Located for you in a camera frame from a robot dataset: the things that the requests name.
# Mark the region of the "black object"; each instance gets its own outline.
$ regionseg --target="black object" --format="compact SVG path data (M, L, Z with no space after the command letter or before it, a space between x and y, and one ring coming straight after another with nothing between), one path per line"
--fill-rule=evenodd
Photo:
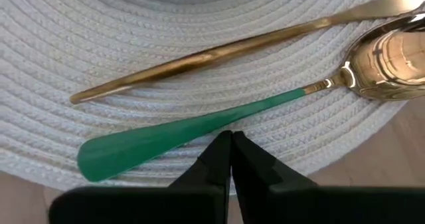
M319 187L231 131L167 188L78 188L54 200L49 221L226 223L230 167L245 224L425 222L425 189Z

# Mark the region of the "white woven placemat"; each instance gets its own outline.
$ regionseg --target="white woven placemat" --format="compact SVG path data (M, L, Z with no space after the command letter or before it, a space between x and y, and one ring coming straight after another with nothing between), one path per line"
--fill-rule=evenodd
M71 94L223 44L368 0L0 0L1 169L50 187L87 181L76 153L88 138L230 108L329 76L349 44L383 21L321 30L233 62L71 105ZM323 91L226 127L303 174L334 162L403 102ZM117 178L167 185L214 138L199 138Z

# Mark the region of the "table surface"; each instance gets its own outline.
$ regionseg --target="table surface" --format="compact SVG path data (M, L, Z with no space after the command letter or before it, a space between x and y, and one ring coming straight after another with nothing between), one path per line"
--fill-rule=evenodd
M410 101L388 124L339 161L309 177L321 185L425 187L425 98ZM51 201L61 192L0 173L0 220L46 224ZM242 223L237 199L229 222Z

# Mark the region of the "green spoon handle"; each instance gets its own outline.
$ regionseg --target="green spoon handle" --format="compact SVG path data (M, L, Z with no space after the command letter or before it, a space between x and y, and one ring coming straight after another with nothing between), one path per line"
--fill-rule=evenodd
M304 95L304 89L297 88L211 114L94 138L81 146L78 167L90 181L108 179L229 123Z

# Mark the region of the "cutlery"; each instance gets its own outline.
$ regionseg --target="cutlery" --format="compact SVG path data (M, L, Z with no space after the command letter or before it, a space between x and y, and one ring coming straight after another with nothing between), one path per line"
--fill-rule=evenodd
M425 13L401 17L365 33L330 78L227 110L88 140L79 150L78 166L90 181L107 179L241 118L340 86L379 100L425 95Z
M372 0L329 17L213 47L127 75L74 94L70 97L70 101L73 104L77 104L111 95L133 88L141 82L167 78L212 63L217 63L218 61L224 62L278 44L297 35L306 34L333 25L352 21L399 16L418 9L424 1L425 0Z

